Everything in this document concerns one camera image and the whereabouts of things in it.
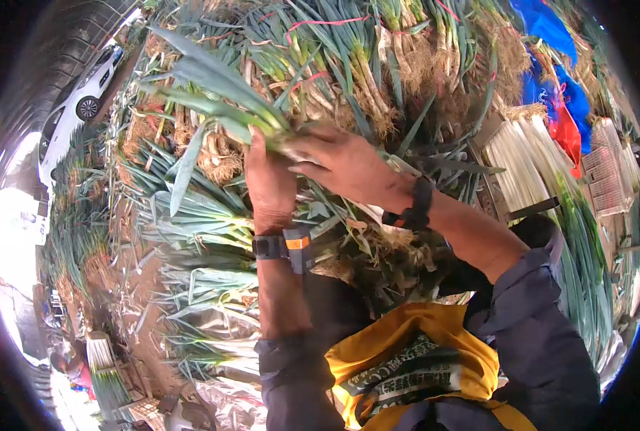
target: hand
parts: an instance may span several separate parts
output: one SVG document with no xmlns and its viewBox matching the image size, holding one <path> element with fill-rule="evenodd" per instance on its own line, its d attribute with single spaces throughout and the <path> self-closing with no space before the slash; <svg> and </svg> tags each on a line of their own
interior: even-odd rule
<svg viewBox="0 0 640 431">
<path fill-rule="evenodd" d="M 248 194 L 253 204 L 253 224 L 256 235 L 277 234 L 291 224 L 296 209 L 296 174 L 288 168 L 289 159 L 277 153 L 267 153 L 265 135 L 249 126 L 250 148 L 244 146 L 244 170 Z"/>
<path fill-rule="evenodd" d="M 314 179 L 333 193 L 357 203 L 400 214 L 413 204 L 415 177 L 394 172 L 361 136 L 333 125 L 309 125 L 283 148 L 304 161 L 290 170 Z"/>
</svg>

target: white car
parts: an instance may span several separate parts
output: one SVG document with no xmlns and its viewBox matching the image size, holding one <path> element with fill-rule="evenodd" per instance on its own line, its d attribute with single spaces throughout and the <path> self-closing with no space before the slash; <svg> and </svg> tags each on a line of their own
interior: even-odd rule
<svg viewBox="0 0 640 431">
<path fill-rule="evenodd" d="M 71 133 L 100 111 L 100 97 L 112 81 L 123 50 L 108 46 L 82 79 L 71 81 L 57 97 L 45 120 L 38 149 L 38 173 L 42 184 L 53 187 L 57 181 L 55 168 L 70 149 Z"/>
</svg>

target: jacket sleeve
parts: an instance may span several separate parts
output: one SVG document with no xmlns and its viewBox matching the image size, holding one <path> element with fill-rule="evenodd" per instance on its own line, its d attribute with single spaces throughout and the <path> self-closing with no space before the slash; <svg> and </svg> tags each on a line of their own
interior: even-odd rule
<svg viewBox="0 0 640 431">
<path fill-rule="evenodd" d="M 581 337 L 559 311 L 561 289 L 547 249 L 535 248 L 497 280 L 491 306 L 467 329 L 494 338 L 509 383 L 493 398 L 507 401 L 539 431 L 582 429 L 600 404 L 598 376 Z"/>
<path fill-rule="evenodd" d="M 334 385 L 315 331 L 260 340 L 263 402 L 270 431 L 339 431 L 344 421 L 327 391 Z"/>
</svg>

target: car window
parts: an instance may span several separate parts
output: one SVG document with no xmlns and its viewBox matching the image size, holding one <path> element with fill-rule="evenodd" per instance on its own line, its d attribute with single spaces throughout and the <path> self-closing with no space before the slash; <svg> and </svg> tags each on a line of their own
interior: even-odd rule
<svg viewBox="0 0 640 431">
<path fill-rule="evenodd" d="M 61 105 L 66 99 L 68 99 L 68 97 L 71 95 L 71 91 L 73 91 L 73 88 L 76 86 L 77 82 L 78 82 L 78 77 L 75 77 L 68 84 L 66 84 L 64 88 L 61 89 L 61 91 L 57 95 L 57 99 L 55 99 L 55 102 L 52 105 L 52 110 L 57 109 L 57 106 Z"/>
<path fill-rule="evenodd" d="M 40 163 L 45 159 L 45 154 L 47 154 L 47 150 L 50 146 L 50 141 L 52 141 L 52 136 L 55 134 L 55 130 L 57 129 L 57 125 L 59 124 L 59 120 L 61 119 L 61 115 L 64 113 L 65 108 L 60 108 L 56 111 L 52 116 L 49 117 L 47 123 L 45 123 L 45 127 L 42 128 L 42 137 L 40 138 L 40 144 L 38 145 L 38 155 L 40 158 Z"/>
<path fill-rule="evenodd" d="M 100 56 L 100 58 L 97 59 L 97 62 L 95 64 L 102 64 L 106 62 L 112 56 L 113 51 L 114 51 L 114 46 L 106 47 L 105 50 L 102 51 L 102 55 Z"/>
</svg>

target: car wheel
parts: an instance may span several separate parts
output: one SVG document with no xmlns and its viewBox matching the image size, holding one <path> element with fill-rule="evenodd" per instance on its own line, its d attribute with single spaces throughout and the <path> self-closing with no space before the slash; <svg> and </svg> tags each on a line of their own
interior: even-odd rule
<svg viewBox="0 0 640 431">
<path fill-rule="evenodd" d="M 76 115 L 83 121 L 93 119 L 100 112 L 100 100 L 93 96 L 85 96 L 76 106 Z"/>
</svg>

